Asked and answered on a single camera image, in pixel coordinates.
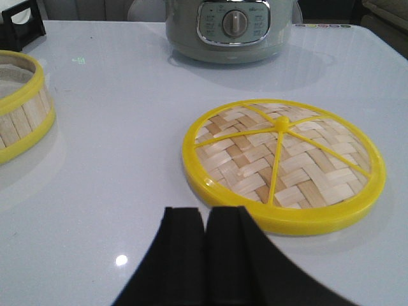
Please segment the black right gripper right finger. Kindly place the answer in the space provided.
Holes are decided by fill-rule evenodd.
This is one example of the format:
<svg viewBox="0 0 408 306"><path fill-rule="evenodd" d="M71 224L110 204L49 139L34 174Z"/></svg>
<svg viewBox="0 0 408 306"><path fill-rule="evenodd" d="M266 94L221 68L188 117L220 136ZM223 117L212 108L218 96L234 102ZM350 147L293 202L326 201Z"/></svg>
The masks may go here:
<svg viewBox="0 0 408 306"><path fill-rule="evenodd" d="M244 207L215 207L207 222L209 305L352 305L298 268Z"/></svg>

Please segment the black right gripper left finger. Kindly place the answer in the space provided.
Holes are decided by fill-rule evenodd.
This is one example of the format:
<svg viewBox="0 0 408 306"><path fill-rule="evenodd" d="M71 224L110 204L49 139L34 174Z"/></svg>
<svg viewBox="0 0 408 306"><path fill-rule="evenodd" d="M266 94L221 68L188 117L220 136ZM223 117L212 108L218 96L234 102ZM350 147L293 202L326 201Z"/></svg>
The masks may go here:
<svg viewBox="0 0 408 306"><path fill-rule="evenodd" d="M147 253L113 304L204 305L204 238L197 208L165 208Z"/></svg>

